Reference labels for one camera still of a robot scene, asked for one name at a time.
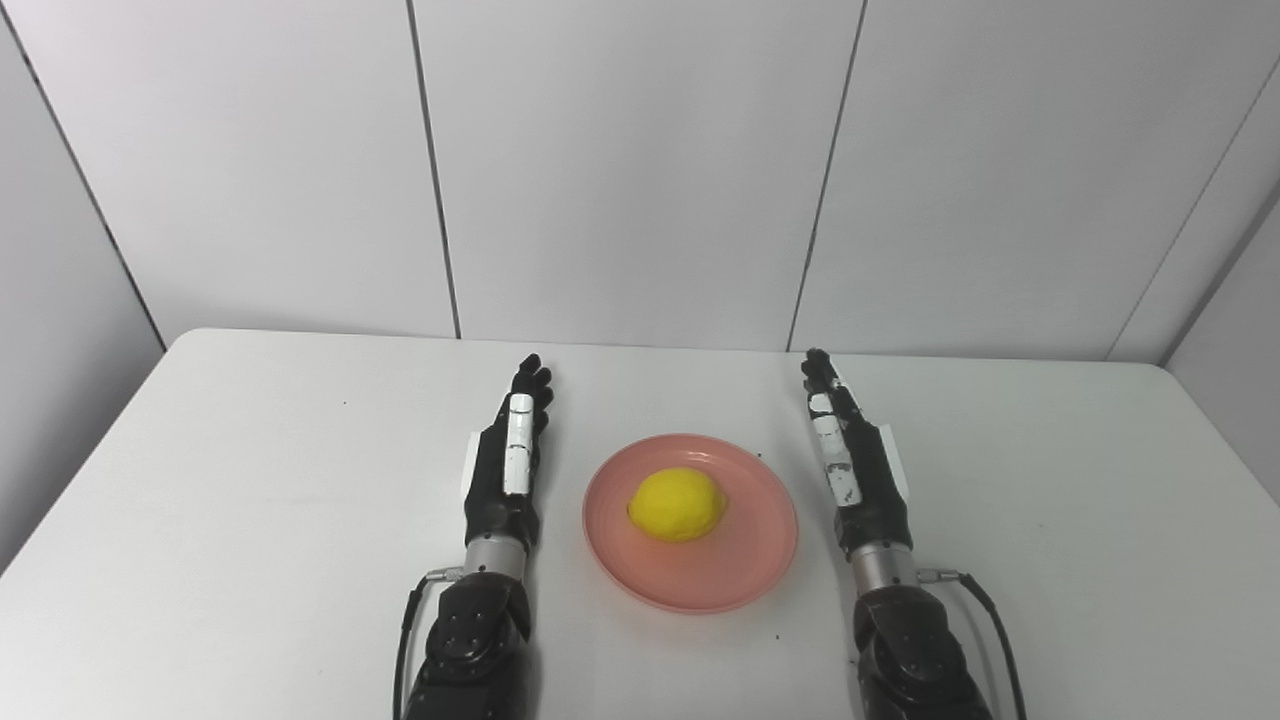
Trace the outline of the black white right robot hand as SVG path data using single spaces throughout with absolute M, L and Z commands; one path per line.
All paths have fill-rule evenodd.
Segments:
M 801 372 L 810 423 L 835 497 L 838 547 L 847 556 L 868 544 L 910 550 L 909 491 L 891 428 L 864 416 L 824 350 L 809 348 Z

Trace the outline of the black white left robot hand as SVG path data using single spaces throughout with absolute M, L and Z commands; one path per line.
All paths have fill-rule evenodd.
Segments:
M 532 492 L 541 460 L 541 434 L 554 398 L 552 370 L 538 354 L 525 357 L 494 421 L 477 437 L 468 492 L 463 500 L 463 542 L 477 538 L 517 541 L 527 552 L 536 546 L 540 519 Z

